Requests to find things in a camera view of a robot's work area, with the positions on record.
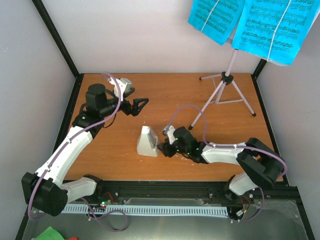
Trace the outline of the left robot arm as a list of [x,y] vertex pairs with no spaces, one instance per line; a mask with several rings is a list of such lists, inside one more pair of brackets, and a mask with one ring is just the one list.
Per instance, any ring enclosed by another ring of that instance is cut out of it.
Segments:
[[35,173],[27,172],[21,179],[30,219],[33,208],[55,217],[68,203],[82,197],[88,196],[95,202],[103,198],[104,188],[98,177],[87,174],[78,180],[63,181],[80,153],[105,127],[105,120],[115,118],[118,111],[134,117],[141,112],[149,100],[136,98],[130,103],[126,98],[134,91],[119,83],[113,91],[100,83],[88,87],[85,103],[60,146]]

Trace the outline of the white metronome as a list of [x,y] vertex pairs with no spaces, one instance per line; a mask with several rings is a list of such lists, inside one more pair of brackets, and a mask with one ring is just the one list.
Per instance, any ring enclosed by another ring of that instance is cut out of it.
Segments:
[[159,155],[159,138],[150,126],[142,126],[137,140],[136,151],[141,156],[157,157]]

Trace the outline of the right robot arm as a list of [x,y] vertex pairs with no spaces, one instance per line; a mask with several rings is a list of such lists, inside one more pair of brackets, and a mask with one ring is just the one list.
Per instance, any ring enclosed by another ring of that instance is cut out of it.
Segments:
[[181,154],[197,164],[225,163],[240,166],[243,172],[232,176],[226,185],[229,195],[242,196],[256,188],[271,190],[286,174],[284,160],[257,138],[238,144],[198,141],[185,127],[172,125],[163,130],[166,139],[157,145],[165,157]]

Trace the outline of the blue sheet music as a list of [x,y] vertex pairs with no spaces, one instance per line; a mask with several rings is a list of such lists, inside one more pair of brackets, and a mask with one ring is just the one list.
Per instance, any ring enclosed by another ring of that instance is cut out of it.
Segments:
[[244,6],[244,0],[194,0],[188,23],[222,46],[236,28]]
[[319,13],[318,0],[247,0],[231,46],[289,66]]

